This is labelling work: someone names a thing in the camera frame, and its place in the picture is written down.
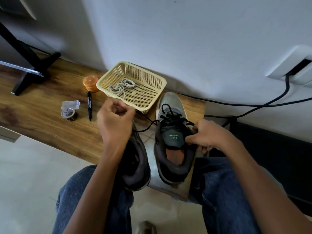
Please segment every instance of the blue jeans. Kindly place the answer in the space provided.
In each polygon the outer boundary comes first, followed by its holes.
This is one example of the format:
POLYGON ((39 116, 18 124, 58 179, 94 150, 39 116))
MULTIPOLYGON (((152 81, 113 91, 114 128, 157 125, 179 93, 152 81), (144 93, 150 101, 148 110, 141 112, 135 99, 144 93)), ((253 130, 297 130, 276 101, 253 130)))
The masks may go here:
MULTIPOLYGON (((61 188, 53 234, 63 233, 96 166, 73 175, 61 188)), ((130 207, 134 198, 119 182, 118 172, 107 212, 104 233, 132 233, 130 207)), ((261 233, 251 207, 225 157, 196 158, 189 200, 202 205, 207 232, 261 233)))

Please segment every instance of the marker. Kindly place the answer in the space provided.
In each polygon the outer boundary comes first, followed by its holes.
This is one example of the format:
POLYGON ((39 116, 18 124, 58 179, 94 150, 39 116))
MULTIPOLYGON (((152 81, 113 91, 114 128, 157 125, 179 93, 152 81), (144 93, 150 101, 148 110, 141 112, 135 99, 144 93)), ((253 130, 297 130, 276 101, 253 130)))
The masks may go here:
POLYGON ((88 91, 88 113, 89 113, 89 120, 92 120, 92 105, 91 105, 91 92, 88 91))

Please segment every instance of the white shoelace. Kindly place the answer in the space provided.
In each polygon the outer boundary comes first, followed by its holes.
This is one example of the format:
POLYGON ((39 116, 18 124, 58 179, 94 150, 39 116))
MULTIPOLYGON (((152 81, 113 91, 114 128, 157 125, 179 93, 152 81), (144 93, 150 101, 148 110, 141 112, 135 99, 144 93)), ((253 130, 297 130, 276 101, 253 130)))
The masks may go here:
POLYGON ((133 88, 135 86, 135 82, 128 79, 123 78, 120 83, 116 83, 115 85, 108 86, 108 91, 110 91, 113 94, 116 94, 117 96, 120 96, 123 94, 123 99, 126 97, 126 93, 124 92, 125 88, 133 88))

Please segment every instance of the basket rim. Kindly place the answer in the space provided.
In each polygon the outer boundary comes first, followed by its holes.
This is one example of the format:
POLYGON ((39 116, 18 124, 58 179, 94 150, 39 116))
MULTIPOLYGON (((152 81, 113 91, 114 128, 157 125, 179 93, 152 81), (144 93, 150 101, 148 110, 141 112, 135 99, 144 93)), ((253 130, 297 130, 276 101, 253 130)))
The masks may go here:
POLYGON ((135 109, 137 109, 137 110, 139 110, 139 111, 150 110, 150 108, 154 105, 154 103, 156 102, 156 100, 158 99, 158 97, 160 96, 160 94, 162 93, 162 91, 164 90, 164 88, 165 88, 166 85, 167 85, 167 81, 166 81, 165 78, 163 78, 163 77, 161 77, 161 76, 159 76, 159 75, 157 75, 157 74, 155 74, 155 73, 153 73, 153 72, 151 72, 151 71, 149 71, 149 70, 146 70, 146 69, 144 69, 144 68, 142 68, 142 67, 139 67, 139 66, 134 65, 134 64, 132 64, 132 63, 130 63, 130 62, 127 62, 127 61, 120 61, 120 62, 118 62, 118 63, 117 63, 116 65, 114 65, 111 69, 109 69, 109 70, 98 80, 98 82, 96 83, 96 87, 97 87, 99 90, 101 90, 102 92, 104 92, 106 95, 108 95, 109 97, 121 99, 124 103, 126 103, 127 105, 130 105, 130 106, 134 107, 135 109), (139 69, 139 70, 142 70, 142 71, 144 71, 144 72, 146 72, 146 73, 148 73, 148 74, 151 74, 151 75, 153 75, 153 76, 155 76, 155 77, 157 77, 157 78, 162 79, 162 81, 163 81, 163 86, 161 87, 161 89, 159 90, 158 94, 156 94, 156 96, 154 97, 154 99, 150 102, 150 104, 149 104, 147 107, 141 108, 141 107, 139 107, 139 106, 137 106, 137 105, 135 105, 135 104, 132 104, 131 102, 129 102, 129 101, 123 99, 123 98, 120 98, 119 96, 117 96, 117 95, 111 93, 110 91, 108 91, 108 90, 106 90, 106 89, 104 89, 104 88, 102 88, 102 87, 100 86, 100 83, 107 77, 107 75, 109 75, 109 74, 112 72, 112 70, 114 70, 114 69, 115 69, 119 64, 121 64, 121 63, 130 65, 130 66, 133 66, 133 67, 135 67, 135 68, 137 68, 137 69, 139 69))

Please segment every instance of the hand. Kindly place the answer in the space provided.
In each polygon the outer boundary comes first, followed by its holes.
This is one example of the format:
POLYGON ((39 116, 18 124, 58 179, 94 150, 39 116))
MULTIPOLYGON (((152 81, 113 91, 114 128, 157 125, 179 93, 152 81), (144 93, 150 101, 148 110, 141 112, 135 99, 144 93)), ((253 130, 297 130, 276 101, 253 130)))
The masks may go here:
POLYGON ((197 144, 198 150, 203 154, 212 148, 217 148, 224 152, 224 149, 231 143, 238 141, 231 132, 217 125, 215 122, 205 119, 198 121, 193 126, 193 130, 198 131, 198 133, 187 136, 185 142, 188 144, 197 144))
POLYGON ((132 132, 135 109, 116 98, 108 98, 97 113, 97 123, 103 138, 104 149, 120 156, 132 132))

